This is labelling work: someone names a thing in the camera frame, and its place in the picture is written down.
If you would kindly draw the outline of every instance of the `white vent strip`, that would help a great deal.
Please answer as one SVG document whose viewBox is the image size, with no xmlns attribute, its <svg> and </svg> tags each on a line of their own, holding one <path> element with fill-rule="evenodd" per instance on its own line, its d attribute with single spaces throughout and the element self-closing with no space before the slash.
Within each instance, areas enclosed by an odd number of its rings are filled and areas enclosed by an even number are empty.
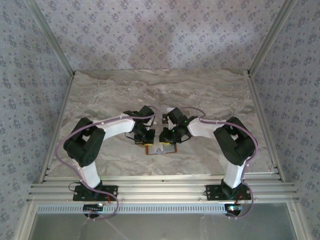
<svg viewBox="0 0 320 240">
<path fill-rule="evenodd" d="M 38 214 L 83 214 L 83 204 L 39 204 Z M 99 213 L 111 214 L 115 205 L 103 206 Z M 220 203 L 184 203 L 184 204 L 120 204 L 118 214 L 223 214 L 225 205 Z"/>
</svg>

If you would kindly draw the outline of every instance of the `patterned wallpaper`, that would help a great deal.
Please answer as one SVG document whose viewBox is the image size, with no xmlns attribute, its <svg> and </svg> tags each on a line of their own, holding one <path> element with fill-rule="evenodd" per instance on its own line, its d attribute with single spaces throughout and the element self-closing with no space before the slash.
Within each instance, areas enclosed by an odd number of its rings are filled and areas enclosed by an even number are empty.
<svg viewBox="0 0 320 240">
<path fill-rule="evenodd" d="M 255 82 L 287 180 L 320 239 L 319 0 L 298 0 Z"/>
<path fill-rule="evenodd" d="M 283 0 L 37 0 L 74 70 L 248 69 Z"/>
<path fill-rule="evenodd" d="M 70 77 L 23 1 L 0 1 L 0 239 L 14 234 Z"/>
</svg>

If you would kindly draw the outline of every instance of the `gray marble tabletop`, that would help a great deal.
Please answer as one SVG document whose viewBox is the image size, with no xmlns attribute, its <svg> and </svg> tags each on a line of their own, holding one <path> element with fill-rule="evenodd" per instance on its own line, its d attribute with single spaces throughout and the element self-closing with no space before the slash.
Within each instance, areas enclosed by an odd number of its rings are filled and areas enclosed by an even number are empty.
<svg viewBox="0 0 320 240">
<path fill-rule="evenodd" d="M 159 109 L 156 135 L 166 108 L 197 107 L 207 119 L 238 117 L 259 143 L 259 152 L 249 172 L 268 172 L 272 165 L 262 129 L 242 73 L 226 69 L 108 70 L 76 72 L 67 100 L 58 141 L 70 134 L 79 119 L 103 120 L 124 111 L 138 111 L 143 105 Z M 201 114 L 184 110 L 187 116 Z M 72 163 L 61 148 L 59 155 Z M 100 176 L 141 175 L 223 175 L 227 160 L 215 139 L 192 137 L 177 145 L 177 153 L 146 155 L 123 134 L 105 140 L 96 159 Z M 50 177 L 74 176 L 71 170 L 52 159 Z"/>
</svg>

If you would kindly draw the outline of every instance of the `metal corner post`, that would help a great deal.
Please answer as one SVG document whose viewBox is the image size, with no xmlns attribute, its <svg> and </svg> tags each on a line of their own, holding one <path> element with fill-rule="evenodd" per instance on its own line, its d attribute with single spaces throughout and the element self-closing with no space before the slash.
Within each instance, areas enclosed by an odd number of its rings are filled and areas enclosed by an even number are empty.
<svg viewBox="0 0 320 240">
<path fill-rule="evenodd" d="M 250 77 L 254 77 L 259 66 L 264 61 L 270 47 L 274 43 L 278 33 L 282 29 L 283 25 L 285 24 L 289 14 L 291 13 L 292 9 L 296 5 L 297 0 L 284 0 L 281 8 L 279 9 L 279 12 L 274 19 L 273 23 L 271 24 L 269 31 L 267 32 L 263 42 L 261 43 L 261 46 L 254 56 L 254 59 L 251 63 L 251 66 L 249 68 L 250 71 Z"/>
<path fill-rule="evenodd" d="M 249 91 L 250 91 L 251 96 L 252 96 L 252 100 L 253 100 L 253 103 L 254 103 L 254 106 L 255 106 L 256 114 L 258 115 L 258 119 L 259 119 L 259 122 L 260 122 L 260 125 L 261 125 L 261 128 L 262 128 L 262 133 L 263 133 L 263 136 L 264 136 L 264 139 L 265 139 L 265 142 L 266 142 L 266 145 L 267 145 L 267 149 L 268 149 L 268 152 L 270 154 L 272 163 L 276 165 L 281 180 L 283 182 L 285 182 L 286 179 L 285 179 L 284 171 L 283 171 L 282 166 L 281 166 L 280 161 L 279 161 L 279 156 L 278 156 L 278 153 L 276 151 L 276 145 L 275 145 L 275 142 L 273 140 L 270 128 L 268 126 L 266 115 L 265 115 L 265 113 L 263 111 L 262 103 L 261 103 L 261 100 L 259 98 L 259 94 L 258 94 L 258 90 L 257 90 L 256 84 L 252 80 L 252 78 L 250 76 L 248 76 L 247 73 L 245 73 L 245 74 L 246 74 L 245 76 L 247 76 L 247 83 L 248 83 L 248 86 L 249 86 Z"/>
<path fill-rule="evenodd" d="M 34 20 L 36 21 L 36 23 L 40 27 L 46 40 L 48 41 L 48 43 L 52 47 L 57 58 L 59 59 L 63 69 L 65 70 L 65 72 L 68 75 L 73 76 L 74 71 L 73 71 L 69 61 L 67 60 L 66 55 L 64 54 L 63 50 L 61 49 L 61 47 L 57 41 L 57 38 L 55 37 L 49 24 L 47 23 L 46 18 L 43 15 L 38 3 L 36 2 L 36 0 L 24 0 L 24 2 L 26 4 L 26 6 L 29 8 L 32 16 L 34 17 Z"/>
<path fill-rule="evenodd" d="M 43 167 L 42 167 L 40 176 L 39 176 L 38 181 L 37 181 L 40 184 L 44 182 L 47 170 L 50 167 L 52 158 L 54 156 L 54 151 L 55 151 L 55 147 L 57 145 L 58 136 L 59 136 L 59 132 L 60 132 L 60 128 L 61 128 L 62 120 L 63 120 L 63 117 L 64 117 L 65 108 L 66 108 L 66 104 L 67 104 L 67 101 L 68 101 L 68 97 L 69 97 L 69 94 L 70 94 L 70 89 L 71 89 L 73 80 L 74 80 L 74 76 L 71 77 L 71 79 L 69 81 L 69 84 L 68 84 L 68 87 L 67 87 L 66 92 L 65 92 L 65 96 L 64 96 L 63 103 L 62 103 L 62 106 L 61 106 L 60 114 L 59 114 L 59 117 L 57 119 L 57 122 L 56 122 L 56 125 L 55 125 L 55 128 L 54 128 L 54 132 L 53 132 L 53 136 L 52 136 L 52 139 L 51 139 L 51 142 L 50 142 L 50 145 L 49 145 L 49 149 L 48 149 L 48 152 L 47 152 L 47 154 L 45 156 Z"/>
</svg>

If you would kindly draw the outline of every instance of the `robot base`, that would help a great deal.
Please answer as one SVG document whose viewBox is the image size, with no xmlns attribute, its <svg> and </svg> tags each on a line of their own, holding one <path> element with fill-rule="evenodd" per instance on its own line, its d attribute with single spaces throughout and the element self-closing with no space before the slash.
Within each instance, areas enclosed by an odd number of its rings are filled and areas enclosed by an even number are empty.
<svg viewBox="0 0 320 240">
<path fill-rule="evenodd" d="M 116 185 L 100 185 L 99 188 L 96 188 L 100 191 L 104 191 L 110 194 L 113 194 L 117 197 L 118 195 L 118 186 Z M 116 201 L 113 197 L 109 197 L 110 201 Z M 109 200 L 106 194 L 97 194 L 83 185 L 78 185 L 74 189 L 73 201 L 75 202 L 106 202 Z"/>
<path fill-rule="evenodd" d="M 203 194 L 206 196 L 208 201 L 214 200 L 251 200 L 251 194 L 249 188 L 240 184 L 236 188 L 233 189 L 232 194 L 226 195 L 225 191 L 223 191 L 223 184 L 220 185 L 206 185 L 205 191 Z"/>
</svg>

